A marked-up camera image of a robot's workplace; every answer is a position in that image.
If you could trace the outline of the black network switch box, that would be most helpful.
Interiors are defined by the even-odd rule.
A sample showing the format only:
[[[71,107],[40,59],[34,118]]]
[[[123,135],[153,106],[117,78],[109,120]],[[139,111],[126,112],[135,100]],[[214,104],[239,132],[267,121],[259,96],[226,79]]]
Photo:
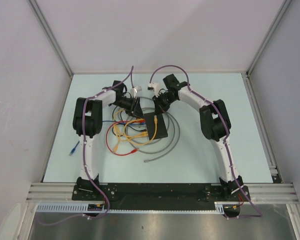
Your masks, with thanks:
[[[144,114],[144,120],[149,140],[157,140],[168,137],[167,127],[162,114],[154,112]]]

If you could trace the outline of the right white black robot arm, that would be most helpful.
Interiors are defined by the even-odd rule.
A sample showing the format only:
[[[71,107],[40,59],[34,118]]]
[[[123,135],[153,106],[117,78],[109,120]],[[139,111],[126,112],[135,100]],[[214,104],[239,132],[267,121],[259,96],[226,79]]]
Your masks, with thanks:
[[[166,91],[156,83],[150,82],[147,88],[154,92],[152,97],[155,111],[159,114],[166,112],[175,101],[182,101],[199,113],[200,128],[203,136],[214,147],[219,164],[220,194],[232,201],[238,194],[246,195],[243,179],[233,160],[230,148],[231,122],[223,100],[211,101],[190,87],[188,81],[179,82],[174,74],[163,79]]]

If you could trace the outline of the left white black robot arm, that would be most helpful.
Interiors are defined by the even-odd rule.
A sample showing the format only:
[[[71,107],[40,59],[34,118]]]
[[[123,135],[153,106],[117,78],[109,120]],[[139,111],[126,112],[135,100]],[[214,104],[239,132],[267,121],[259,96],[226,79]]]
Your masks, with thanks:
[[[100,196],[99,169],[97,166],[97,142],[98,135],[103,127],[103,109],[110,105],[122,108],[132,117],[142,118],[143,112],[140,98],[137,96],[125,96],[126,85],[118,80],[111,87],[105,87],[94,96],[76,100],[72,127],[79,136],[79,144],[82,149],[82,167],[80,176],[76,181],[77,192],[90,200]]]

